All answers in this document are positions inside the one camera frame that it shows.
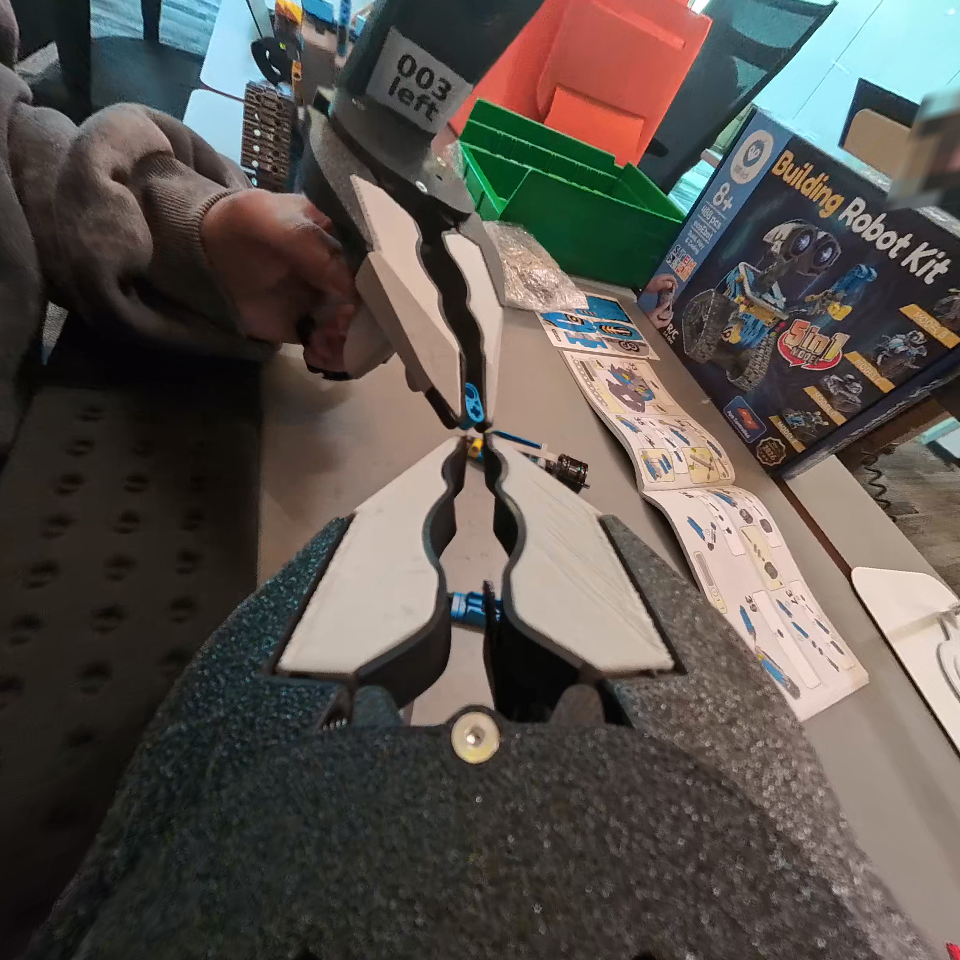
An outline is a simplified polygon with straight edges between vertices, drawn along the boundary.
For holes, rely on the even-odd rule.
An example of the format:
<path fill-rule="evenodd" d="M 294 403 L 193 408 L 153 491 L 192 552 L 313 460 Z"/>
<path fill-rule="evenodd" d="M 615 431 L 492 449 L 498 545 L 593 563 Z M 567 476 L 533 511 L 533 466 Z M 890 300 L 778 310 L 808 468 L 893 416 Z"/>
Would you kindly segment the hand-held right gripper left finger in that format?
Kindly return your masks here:
<path fill-rule="evenodd" d="M 278 674 L 439 678 L 451 639 L 441 557 L 457 531 L 466 465 L 466 440 L 446 439 L 354 510 L 284 636 Z"/>

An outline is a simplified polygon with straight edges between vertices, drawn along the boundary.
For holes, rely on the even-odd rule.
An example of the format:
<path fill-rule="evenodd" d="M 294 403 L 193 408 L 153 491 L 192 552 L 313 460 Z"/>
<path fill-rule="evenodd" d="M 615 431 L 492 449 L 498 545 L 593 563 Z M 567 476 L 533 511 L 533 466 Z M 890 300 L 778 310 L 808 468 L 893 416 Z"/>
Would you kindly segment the person's left hand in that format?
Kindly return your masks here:
<path fill-rule="evenodd" d="M 199 225 L 210 274 L 239 329 L 305 362 L 341 370 L 358 311 L 354 275 L 330 218 L 302 194 L 247 189 L 217 199 Z"/>

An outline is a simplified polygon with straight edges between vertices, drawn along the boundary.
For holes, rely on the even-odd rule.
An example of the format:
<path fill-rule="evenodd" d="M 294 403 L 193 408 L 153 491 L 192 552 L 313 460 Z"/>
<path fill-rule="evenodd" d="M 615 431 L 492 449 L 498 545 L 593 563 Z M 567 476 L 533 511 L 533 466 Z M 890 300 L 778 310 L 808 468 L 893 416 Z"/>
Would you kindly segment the sticker sheet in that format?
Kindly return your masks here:
<path fill-rule="evenodd" d="M 585 308 L 537 313 L 535 317 L 560 351 L 659 360 L 652 343 L 614 298 L 588 294 Z"/>

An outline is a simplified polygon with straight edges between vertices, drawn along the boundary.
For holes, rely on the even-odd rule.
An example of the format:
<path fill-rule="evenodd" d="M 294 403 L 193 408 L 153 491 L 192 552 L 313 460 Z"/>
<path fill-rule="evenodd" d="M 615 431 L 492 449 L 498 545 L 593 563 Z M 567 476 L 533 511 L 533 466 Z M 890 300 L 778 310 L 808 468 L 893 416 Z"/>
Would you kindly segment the instruction manual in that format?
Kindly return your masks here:
<path fill-rule="evenodd" d="M 559 352 L 671 526 L 703 595 L 738 632 L 800 721 L 869 683 L 804 580 L 774 517 L 737 485 L 718 439 L 646 361 Z"/>

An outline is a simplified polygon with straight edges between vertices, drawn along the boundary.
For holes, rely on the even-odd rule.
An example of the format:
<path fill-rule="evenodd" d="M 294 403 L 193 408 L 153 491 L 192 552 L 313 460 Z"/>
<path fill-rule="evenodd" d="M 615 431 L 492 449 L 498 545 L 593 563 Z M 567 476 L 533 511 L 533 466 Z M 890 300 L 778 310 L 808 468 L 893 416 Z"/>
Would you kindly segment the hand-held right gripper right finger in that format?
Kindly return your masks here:
<path fill-rule="evenodd" d="M 520 450 L 484 437 L 507 624 L 604 679 L 669 672 L 672 656 L 601 513 Z"/>

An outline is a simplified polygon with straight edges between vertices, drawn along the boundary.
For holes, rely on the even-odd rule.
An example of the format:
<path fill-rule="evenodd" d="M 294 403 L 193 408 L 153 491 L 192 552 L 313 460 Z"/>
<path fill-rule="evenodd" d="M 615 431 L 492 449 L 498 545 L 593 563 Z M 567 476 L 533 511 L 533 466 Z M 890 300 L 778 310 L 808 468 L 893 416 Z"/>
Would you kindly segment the white stand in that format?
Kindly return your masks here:
<path fill-rule="evenodd" d="M 859 566 L 851 583 L 860 602 L 959 751 L 959 599 L 925 573 Z"/>

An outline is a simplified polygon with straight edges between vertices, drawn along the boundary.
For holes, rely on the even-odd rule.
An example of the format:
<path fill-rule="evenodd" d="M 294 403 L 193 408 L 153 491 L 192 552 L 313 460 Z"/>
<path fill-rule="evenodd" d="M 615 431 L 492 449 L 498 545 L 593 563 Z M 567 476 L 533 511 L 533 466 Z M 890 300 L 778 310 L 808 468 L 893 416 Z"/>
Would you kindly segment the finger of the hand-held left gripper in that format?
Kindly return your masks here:
<path fill-rule="evenodd" d="M 383 188 L 351 177 L 371 243 L 355 286 L 373 321 L 402 361 L 414 391 L 430 398 L 450 429 L 465 421 L 463 353 L 421 258 L 414 217 Z"/>
<path fill-rule="evenodd" d="M 481 392 L 485 426 L 490 429 L 496 414 L 506 313 L 500 257 L 484 228 L 446 231 L 442 243 L 453 263 L 448 281 L 452 304 L 443 311 L 461 348 L 463 385 L 469 381 Z"/>

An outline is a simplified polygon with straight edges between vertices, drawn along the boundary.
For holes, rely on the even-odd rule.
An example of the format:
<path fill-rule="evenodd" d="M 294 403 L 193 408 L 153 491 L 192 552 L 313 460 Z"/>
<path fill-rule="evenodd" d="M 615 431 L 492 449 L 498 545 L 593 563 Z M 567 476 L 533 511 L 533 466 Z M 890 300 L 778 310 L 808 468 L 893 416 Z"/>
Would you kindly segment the black mesh chair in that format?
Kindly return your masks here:
<path fill-rule="evenodd" d="M 639 170 L 662 193 L 670 193 L 835 7 L 836 2 L 709 2 L 711 28 Z"/>

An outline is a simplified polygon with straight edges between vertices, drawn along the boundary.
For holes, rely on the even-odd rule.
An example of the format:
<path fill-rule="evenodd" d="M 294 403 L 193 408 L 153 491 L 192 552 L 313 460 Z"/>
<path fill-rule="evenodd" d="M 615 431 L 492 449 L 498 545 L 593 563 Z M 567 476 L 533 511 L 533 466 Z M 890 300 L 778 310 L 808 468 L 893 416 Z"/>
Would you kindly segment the robot kit box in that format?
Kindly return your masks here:
<path fill-rule="evenodd" d="M 958 376 L 958 219 L 754 110 L 637 305 L 767 474 Z"/>

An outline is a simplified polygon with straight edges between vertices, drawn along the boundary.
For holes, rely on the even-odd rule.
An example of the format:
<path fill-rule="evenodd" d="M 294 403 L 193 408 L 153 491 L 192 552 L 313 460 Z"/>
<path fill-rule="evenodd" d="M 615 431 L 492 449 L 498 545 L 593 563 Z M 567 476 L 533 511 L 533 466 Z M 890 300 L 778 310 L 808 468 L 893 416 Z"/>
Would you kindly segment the green bin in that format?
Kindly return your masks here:
<path fill-rule="evenodd" d="M 478 215 L 522 227 L 571 276 L 641 290 L 684 222 L 635 165 L 492 102 L 459 143 Z"/>

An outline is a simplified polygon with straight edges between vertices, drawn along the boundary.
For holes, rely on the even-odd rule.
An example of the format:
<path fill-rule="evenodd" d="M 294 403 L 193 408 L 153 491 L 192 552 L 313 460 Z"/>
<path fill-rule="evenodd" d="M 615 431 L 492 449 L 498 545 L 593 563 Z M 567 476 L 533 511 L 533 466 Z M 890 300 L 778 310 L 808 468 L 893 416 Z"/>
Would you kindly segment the clear plastic bag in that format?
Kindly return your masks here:
<path fill-rule="evenodd" d="M 587 295 L 533 234 L 510 222 L 484 227 L 500 258 L 508 306 L 538 314 L 588 308 Z"/>

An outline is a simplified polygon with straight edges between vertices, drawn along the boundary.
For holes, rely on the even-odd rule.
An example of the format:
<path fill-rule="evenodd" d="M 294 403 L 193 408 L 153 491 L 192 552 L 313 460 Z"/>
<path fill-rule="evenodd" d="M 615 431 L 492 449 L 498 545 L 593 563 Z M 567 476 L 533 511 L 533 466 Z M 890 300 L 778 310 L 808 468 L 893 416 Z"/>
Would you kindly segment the blue panel brick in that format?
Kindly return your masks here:
<path fill-rule="evenodd" d="M 448 594 L 451 621 L 471 629 L 485 629 L 488 601 L 498 621 L 502 616 L 502 603 L 496 594 L 484 591 L 451 592 Z"/>

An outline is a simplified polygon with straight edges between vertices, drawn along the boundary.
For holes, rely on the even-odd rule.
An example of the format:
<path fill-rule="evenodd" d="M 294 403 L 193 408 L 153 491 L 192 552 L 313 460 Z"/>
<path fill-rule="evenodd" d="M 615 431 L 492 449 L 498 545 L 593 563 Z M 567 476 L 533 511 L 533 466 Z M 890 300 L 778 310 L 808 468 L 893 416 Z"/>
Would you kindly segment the grey desk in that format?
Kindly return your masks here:
<path fill-rule="evenodd" d="M 697 382 L 662 342 L 654 373 L 727 451 L 737 485 L 759 497 L 802 577 L 869 674 L 869 683 L 805 722 L 859 845 L 940 952 L 958 943 L 958 755 L 861 605 L 852 567 L 935 575 L 842 465 L 791 484 L 765 474 Z M 408 390 L 397 359 L 364 379 L 329 383 L 286 346 L 263 374 L 265 421 L 258 581 L 320 529 L 447 438 Z M 639 494 L 632 462 L 576 386 L 535 316 L 505 319 L 496 426 L 589 465 L 583 498 L 618 516 L 691 579 L 663 516 Z"/>

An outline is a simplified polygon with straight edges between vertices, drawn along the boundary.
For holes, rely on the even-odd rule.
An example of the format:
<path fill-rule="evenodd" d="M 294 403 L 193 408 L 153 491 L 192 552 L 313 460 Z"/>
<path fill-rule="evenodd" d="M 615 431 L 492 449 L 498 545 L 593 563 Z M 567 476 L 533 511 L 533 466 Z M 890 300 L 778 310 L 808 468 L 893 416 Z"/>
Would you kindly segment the wheel and beam assembly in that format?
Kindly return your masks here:
<path fill-rule="evenodd" d="M 583 461 L 559 453 L 553 455 L 544 443 L 504 430 L 492 429 L 485 433 L 470 430 L 463 434 L 466 454 L 479 465 L 484 473 L 486 487 L 494 493 L 503 471 L 501 454 L 515 450 L 532 462 L 535 467 L 553 476 L 575 495 L 589 487 L 589 465 Z"/>

